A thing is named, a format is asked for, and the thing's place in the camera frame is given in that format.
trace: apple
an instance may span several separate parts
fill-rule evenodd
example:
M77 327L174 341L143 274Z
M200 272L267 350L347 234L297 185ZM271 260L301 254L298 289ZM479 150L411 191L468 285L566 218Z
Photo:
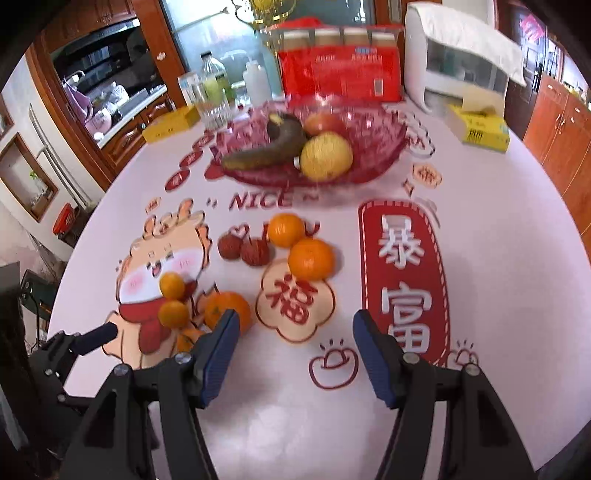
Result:
M328 112L311 114L304 122L304 130L311 137L324 132L334 132L341 137L348 137L345 123L338 115Z

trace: screw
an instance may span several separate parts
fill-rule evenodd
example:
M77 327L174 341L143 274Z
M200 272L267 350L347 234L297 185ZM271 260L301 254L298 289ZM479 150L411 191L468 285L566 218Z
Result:
M421 358L414 352L406 352L402 356L402 360L404 360L406 363L410 365L416 365L421 361Z
M480 368L478 367L478 365L467 364L465 368L466 373L471 377L477 377L478 375L480 375Z
M181 352L181 353L177 353L174 356L174 361L177 362L179 365L184 365L184 364L188 364L192 358L193 357L191 356L190 353Z
M117 377L123 377L124 375L127 374L127 372L129 372L129 365L125 365L125 364L119 364L119 365L115 366L115 368L113 369L113 373Z

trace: black cable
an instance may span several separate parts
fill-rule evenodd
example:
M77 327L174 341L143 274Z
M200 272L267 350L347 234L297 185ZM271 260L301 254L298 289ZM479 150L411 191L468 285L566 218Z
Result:
M37 350L39 348L39 341L40 341L40 336L41 336L41 327L40 327L41 320L39 318L39 304L37 303L37 300L35 299L35 297L33 296L33 294L30 291L21 290L21 294L30 297L31 300L33 301L33 303L35 304L35 311L37 312L37 315L36 315L36 317L37 317L36 318L37 340L35 341L35 350Z

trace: range hood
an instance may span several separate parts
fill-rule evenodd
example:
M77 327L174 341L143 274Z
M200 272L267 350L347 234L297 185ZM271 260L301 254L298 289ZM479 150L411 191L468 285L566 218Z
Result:
M130 30L131 28L136 27L139 27L139 20L137 18L101 28L100 30L92 32L85 37L79 38L78 40L74 40L72 43L68 43L68 45L65 47L52 52L51 58L52 60L55 60L55 58L61 54L70 55L81 48L98 42L99 40L103 40L104 38L117 35L118 33L124 32L125 30Z

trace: white squeeze bottle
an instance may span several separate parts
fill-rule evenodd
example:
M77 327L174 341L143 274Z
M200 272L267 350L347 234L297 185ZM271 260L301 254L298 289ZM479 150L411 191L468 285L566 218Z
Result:
M261 106L263 103L273 100L267 71L257 61L249 61L246 64L246 71L242 74L242 78L244 78L252 106Z

